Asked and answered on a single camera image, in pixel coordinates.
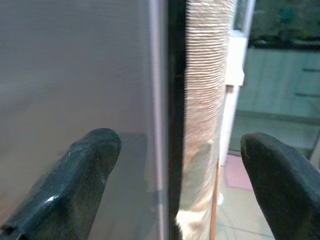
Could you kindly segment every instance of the pink mat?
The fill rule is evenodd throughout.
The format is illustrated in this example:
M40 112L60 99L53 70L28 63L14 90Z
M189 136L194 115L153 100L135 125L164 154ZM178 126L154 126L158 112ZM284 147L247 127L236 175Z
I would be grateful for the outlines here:
M224 167L225 182L228 188L253 191L249 176L240 156L228 155Z

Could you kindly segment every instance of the floor mat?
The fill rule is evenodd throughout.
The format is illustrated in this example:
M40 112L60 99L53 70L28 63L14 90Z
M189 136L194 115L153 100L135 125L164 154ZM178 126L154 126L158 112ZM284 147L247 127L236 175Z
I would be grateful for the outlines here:
M228 188L253 190L240 156L227 156L225 164L225 181Z

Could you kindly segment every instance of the gray metal surface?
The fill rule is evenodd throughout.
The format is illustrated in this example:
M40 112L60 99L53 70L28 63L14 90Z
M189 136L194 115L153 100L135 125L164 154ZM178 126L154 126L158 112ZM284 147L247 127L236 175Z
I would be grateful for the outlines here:
M158 239L167 206L158 205L165 155L155 117L163 106L155 110L162 92L155 94L152 63L161 56L151 51L148 7L146 0L0 2L0 222L72 142L111 128L122 150L89 239Z

